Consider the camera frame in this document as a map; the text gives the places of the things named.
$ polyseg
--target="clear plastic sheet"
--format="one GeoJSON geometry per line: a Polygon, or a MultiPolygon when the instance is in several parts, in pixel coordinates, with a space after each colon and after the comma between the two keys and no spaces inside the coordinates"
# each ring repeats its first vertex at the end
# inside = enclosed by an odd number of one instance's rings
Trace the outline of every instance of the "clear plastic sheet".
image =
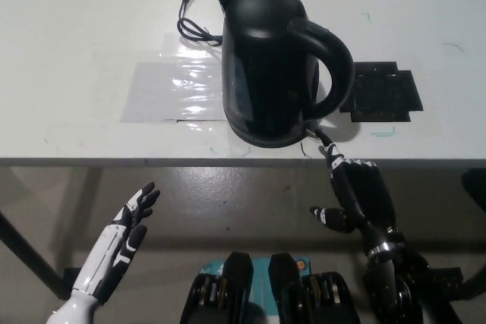
{"type": "Polygon", "coordinates": [[[179,48],[137,63],[122,114],[128,122],[225,120],[221,63],[208,52],[179,48]]]}

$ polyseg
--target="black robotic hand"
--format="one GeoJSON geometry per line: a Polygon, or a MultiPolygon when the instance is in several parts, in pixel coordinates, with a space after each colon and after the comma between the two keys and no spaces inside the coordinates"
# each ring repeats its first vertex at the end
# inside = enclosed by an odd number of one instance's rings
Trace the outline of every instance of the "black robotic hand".
{"type": "Polygon", "coordinates": [[[326,134],[318,129],[315,134],[323,141],[331,184],[342,208],[313,206],[311,213],[335,231],[349,233],[357,228],[363,235],[363,248],[367,255],[381,244],[401,241],[402,236],[396,230],[392,200],[376,164],[347,159],[326,134]]]}

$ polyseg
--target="robotic hand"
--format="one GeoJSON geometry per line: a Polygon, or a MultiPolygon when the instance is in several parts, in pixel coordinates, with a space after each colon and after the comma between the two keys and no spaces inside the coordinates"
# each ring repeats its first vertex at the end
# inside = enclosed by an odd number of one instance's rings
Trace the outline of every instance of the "robotic hand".
{"type": "Polygon", "coordinates": [[[71,298],[53,313],[47,324],[92,324],[102,306],[127,272],[147,233],[139,224],[152,215],[151,206],[160,195],[151,182],[139,190],[105,227],[74,283],[71,298]]]}
{"type": "Polygon", "coordinates": [[[460,269],[430,269],[412,250],[396,227],[395,210],[380,169],[360,159],[347,159],[320,129],[331,184],[341,208],[311,213],[325,226],[341,233],[361,232],[368,258],[363,282],[381,323],[461,323],[450,305],[462,275],[460,269]]]}

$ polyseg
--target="cable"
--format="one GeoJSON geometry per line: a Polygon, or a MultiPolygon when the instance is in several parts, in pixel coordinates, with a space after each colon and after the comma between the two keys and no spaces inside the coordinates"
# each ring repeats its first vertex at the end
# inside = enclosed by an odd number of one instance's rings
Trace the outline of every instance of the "cable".
{"type": "Polygon", "coordinates": [[[190,0],[182,0],[179,8],[177,30],[186,39],[194,42],[207,42],[213,47],[221,46],[222,36],[214,36],[208,30],[199,27],[195,22],[185,17],[190,0]]]}

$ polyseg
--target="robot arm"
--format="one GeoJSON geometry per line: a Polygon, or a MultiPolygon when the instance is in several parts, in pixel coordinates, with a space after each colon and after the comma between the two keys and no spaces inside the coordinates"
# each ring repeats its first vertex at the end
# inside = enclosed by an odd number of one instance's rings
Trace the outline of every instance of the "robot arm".
{"type": "Polygon", "coordinates": [[[47,324],[91,324],[96,309],[118,286],[147,233],[139,225],[152,215],[151,206],[160,191],[151,182],[139,190],[103,229],[74,283],[71,298],[49,318],[47,324]]]}

